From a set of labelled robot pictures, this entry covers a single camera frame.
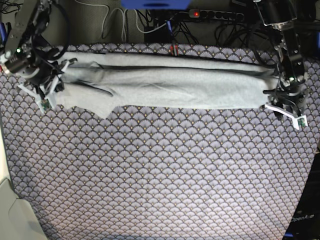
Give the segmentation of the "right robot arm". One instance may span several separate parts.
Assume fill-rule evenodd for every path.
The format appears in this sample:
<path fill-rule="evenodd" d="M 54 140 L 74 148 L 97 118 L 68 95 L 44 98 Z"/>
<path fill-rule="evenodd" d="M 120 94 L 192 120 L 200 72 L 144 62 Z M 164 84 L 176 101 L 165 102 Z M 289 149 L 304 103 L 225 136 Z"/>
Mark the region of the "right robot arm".
<path fill-rule="evenodd" d="M 66 41 L 62 49 L 51 46 L 43 37 L 50 22 L 52 7 L 66 23 Z M 66 10 L 55 0 L 26 0 L 16 14 L 15 23 L 7 33 L 0 50 L 0 68 L 7 75 L 20 75 L 38 89 L 49 87 L 58 78 L 53 89 L 64 89 L 62 66 L 58 60 L 67 52 L 71 37 L 70 20 Z"/>

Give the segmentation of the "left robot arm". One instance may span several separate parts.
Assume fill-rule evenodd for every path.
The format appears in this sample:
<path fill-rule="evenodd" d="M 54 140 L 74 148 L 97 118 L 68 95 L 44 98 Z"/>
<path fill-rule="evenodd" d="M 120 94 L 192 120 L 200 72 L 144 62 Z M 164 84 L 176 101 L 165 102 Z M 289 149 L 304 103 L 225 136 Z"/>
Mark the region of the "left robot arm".
<path fill-rule="evenodd" d="M 276 87 L 264 90 L 269 103 L 275 107 L 275 114 L 288 112 L 293 117 L 301 117 L 303 102 L 307 93 L 303 84 L 308 72 L 301 54 L 299 37 L 294 21 L 297 14 L 291 0 L 255 0 L 254 4 L 260 17 L 260 23 L 274 30 L 270 40 L 277 52 L 278 63 L 274 66 L 278 72 Z"/>

